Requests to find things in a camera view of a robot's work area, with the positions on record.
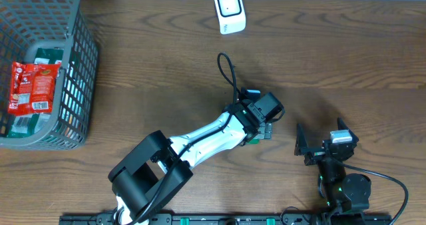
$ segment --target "black square outline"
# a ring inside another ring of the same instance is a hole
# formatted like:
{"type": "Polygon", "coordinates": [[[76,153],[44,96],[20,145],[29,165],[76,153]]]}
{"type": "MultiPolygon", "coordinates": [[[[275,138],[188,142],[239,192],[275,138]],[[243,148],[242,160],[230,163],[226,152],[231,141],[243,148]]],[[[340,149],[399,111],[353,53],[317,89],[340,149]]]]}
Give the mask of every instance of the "black square outline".
{"type": "Polygon", "coordinates": [[[223,14],[222,14],[222,10],[220,9],[220,2],[219,2],[219,0],[217,0],[217,1],[218,1],[218,9],[219,9],[219,13],[220,13],[220,15],[221,15],[222,17],[235,16],[235,15],[239,15],[239,14],[242,12],[240,0],[237,0],[237,1],[238,1],[238,6],[240,7],[240,12],[235,13],[235,14],[231,14],[231,15],[223,15],[223,14]]]}

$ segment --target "red snack package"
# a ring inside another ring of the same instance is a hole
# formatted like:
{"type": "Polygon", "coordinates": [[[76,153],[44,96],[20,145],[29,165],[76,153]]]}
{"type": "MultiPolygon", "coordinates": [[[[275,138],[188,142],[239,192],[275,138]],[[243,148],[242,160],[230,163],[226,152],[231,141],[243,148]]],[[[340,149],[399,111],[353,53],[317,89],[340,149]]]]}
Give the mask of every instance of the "red snack package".
{"type": "Polygon", "coordinates": [[[17,110],[9,111],[9,113],[16,116],[51,113],[55,79],[60,66],[28,64],[17,89],[19,95],[17,110]]]}
{"type": "Polygon", "coordinates": [[[18,88],[21,84],[22,74],[24,73],[26,68],[26,65],[23,65],[18,62],[13,62],[12,64],[11,92],[9,93],[9,106],[7,107],[7,112],[10,114],[16,115],[18,111],[18,88]]]}

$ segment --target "white device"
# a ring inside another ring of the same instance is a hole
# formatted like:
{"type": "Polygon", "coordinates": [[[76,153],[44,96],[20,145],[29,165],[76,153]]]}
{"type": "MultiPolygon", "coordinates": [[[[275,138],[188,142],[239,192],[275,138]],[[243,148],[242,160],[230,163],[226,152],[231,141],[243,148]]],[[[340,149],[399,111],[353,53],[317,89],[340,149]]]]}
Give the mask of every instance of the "white device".
{"type": "Polygon", "coordinates": [[[246,28],[246,12],[242,0],[214,0],[223,35],[242,31],[246,28]]]}

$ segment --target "basket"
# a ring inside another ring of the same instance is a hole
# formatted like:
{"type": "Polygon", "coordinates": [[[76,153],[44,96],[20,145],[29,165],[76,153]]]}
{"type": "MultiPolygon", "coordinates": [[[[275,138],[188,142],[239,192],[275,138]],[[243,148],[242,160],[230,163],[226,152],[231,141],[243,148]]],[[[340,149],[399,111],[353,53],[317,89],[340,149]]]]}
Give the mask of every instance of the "basket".
{"type": "Polygon", "coordinates": [[[0,148],[70,150],[87,138],[98,49],[79,9],[80,0],[0,0],[0,148]],[[51,116],[26,138],[7,138],[13,61],[33,63],[37,48],[64,49],[51,116]]]}

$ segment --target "wood grain surface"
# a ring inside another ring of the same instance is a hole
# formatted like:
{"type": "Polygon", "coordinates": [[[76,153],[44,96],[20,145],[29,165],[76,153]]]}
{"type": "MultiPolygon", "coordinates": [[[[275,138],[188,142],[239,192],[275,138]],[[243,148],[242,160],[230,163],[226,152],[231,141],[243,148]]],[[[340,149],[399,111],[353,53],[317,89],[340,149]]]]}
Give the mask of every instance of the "wood grain surface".
{"type": "MultiPolygon", "coordinates": [[[[166,206],[176,213],[281,212],[325,206],[318,168],[294,156],[296,123],[320,144],[342,116],[359,137],[348,164],[394,176],[409,191],[397,224],[426,212],[426,2],[244,0],[247,26],[219,33],[213,0],[83,0],[101,48],[87,145],[0,150],[0,224],[57,224],[116,206],[109,171],[149,133],[193,131],[219,116],[232,87],[272,91],[287,113],[273,141],[222,152],[194,169],[166,206]]],[[[151,166],[159,171],[158,166],[151,166]]],[[[402,189],[372,180],[370,210],[394,215],[402,189]]]]}

